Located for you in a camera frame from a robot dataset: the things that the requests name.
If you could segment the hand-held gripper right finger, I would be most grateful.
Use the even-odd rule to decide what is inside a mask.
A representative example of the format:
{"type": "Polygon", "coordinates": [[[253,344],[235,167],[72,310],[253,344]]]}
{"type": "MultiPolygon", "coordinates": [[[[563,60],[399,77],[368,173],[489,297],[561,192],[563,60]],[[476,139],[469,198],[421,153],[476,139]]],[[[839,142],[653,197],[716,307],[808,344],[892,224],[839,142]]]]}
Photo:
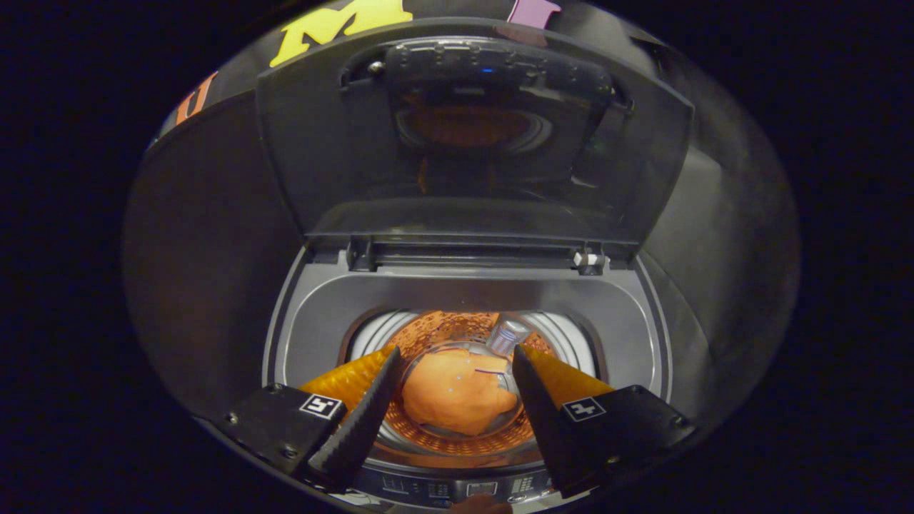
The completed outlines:
{"type": "Polygon", "coordinates": [[[512,374],[553,488],[563,498],[642,478],[698,427],[641,385],[613,388],[524,345],[512,374]]]}

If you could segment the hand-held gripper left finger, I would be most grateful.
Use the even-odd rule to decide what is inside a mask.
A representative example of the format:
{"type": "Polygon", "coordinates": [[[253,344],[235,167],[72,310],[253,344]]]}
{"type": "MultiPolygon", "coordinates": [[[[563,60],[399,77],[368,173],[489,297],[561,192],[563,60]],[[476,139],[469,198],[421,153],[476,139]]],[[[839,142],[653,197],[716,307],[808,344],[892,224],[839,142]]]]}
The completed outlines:
{"type": "Polygon", "coordinates": [[[378,438],[402,365],[401,349],[386,347],[305,388],[270,383],[229,408],[214,426],[282,475],[343,493],[378,438]]]}

